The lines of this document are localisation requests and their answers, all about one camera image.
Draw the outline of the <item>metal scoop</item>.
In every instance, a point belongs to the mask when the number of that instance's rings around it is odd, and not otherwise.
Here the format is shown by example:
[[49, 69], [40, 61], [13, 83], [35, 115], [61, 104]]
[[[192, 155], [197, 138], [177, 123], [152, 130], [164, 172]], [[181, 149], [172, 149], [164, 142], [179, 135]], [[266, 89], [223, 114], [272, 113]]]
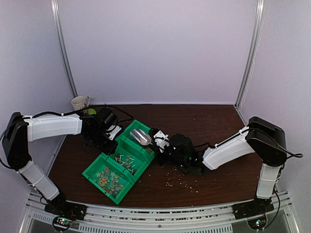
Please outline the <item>metal scoop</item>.
[[151, 137], [142, 129], [133, 129], [130, 132], [130, 136], [142, 146], [147, 146], [152, 143]]

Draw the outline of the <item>green bin compartment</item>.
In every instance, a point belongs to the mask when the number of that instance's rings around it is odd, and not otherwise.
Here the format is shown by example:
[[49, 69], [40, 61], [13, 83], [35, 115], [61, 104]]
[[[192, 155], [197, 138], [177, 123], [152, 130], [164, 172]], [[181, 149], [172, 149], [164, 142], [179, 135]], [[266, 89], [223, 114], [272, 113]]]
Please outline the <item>green bin compartment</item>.
[[108, 156], [121, 173], [128, 176], [132, 183], [136, 183], [154, 159], [154, 154], [136, 143], [119, 140], [116, 150]]
[[130, 132], [133, 129], [141, 129], [143, 130], [145, 133], [148, 133], [149, 130], [151, 129], [150, 127], [146, 126], [145, 124], [141, 123], [138, 120], [133, 120], [129, 126], [127, 126], [122, 133], [119, 135], [119, 137], [121, 137], [124, 140], [127, 140], [129, 142], [131, 142], [133, 145], [136, 145], [137, 148], [139, 148], [142, 152], [144, 152], [147, 156], [147, 160], [148, 162], [152, 162], [154, 157], [155, 157], [155, 153], [148, 147], [148, 146], [142, 146], [139, 142], [137, 142], [131, 135]]

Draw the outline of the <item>green bin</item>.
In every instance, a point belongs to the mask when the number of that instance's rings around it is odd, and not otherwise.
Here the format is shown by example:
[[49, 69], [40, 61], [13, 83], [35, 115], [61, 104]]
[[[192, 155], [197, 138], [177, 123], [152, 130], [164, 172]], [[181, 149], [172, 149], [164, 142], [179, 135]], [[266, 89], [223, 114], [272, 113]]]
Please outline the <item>green bin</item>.
[[129, 173], [104, 154], [99, 155], [82, 175], [116, 205], [134, 185]]

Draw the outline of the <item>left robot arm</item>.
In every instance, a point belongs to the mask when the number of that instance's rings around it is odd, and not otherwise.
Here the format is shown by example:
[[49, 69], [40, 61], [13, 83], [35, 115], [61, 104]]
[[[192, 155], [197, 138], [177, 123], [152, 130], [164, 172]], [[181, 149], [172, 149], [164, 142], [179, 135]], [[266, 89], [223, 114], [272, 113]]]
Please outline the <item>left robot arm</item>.
[[28, 144], [43, 138], [82, 135], [99, 151], [110, 154], [117, 147], [115, 138], [120, 132], [121, 127], [111, 111], [103, 115], [46, 112], [35, 116], [22, 116], [15, 112], [2, 134], [6, 167], [19, 173], [46, 199], [54, 211], [64, 216], [70, 211], [67, 198], [33, 161]]

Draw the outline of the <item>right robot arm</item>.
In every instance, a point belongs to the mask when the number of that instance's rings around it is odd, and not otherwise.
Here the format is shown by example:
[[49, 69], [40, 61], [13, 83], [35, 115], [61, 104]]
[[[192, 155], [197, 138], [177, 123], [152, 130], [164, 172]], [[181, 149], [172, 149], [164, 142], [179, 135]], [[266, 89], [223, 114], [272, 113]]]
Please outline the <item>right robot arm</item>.
[[151, 148], [157, 162], [160, 165], [169, 162], [186, 174], [203, 175], [244, 155], [256, 153], [262, 166], [256, 198], [249, 203], [249, 210], [256, 215], [268, 206], [278, 174], [287, 160], [284, 130], [257, 116], [223, 142], [205, 143], [205, 150], [198, 150], [189, 137], [180, 133], [168, 136], [151, 128], [148, 134], [153, 140]]

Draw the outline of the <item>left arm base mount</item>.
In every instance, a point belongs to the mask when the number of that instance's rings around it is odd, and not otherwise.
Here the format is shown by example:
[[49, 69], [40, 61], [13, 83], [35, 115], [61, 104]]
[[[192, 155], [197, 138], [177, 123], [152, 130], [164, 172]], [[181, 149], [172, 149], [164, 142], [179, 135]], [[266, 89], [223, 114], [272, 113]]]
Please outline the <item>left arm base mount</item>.
[[63, 216], [70, 220], [84, 220], [87, 206], [73, 202], [66, 202], [63, 209], [57, 209], [56, 207], [52, 207], [51, 204], [46, 204], [44, 211], [57, 216]]

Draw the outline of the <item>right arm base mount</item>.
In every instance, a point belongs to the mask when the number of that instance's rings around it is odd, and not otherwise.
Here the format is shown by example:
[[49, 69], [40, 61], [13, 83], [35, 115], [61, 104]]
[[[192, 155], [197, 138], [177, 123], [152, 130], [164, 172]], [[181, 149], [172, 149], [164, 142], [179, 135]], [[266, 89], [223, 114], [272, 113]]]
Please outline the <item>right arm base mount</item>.
[[255, 199], [243, 203], [234, 204], [232, 210], [235, 219], [249, 218], [263, 215], [274, 210], [274, 205], [270, 200]]

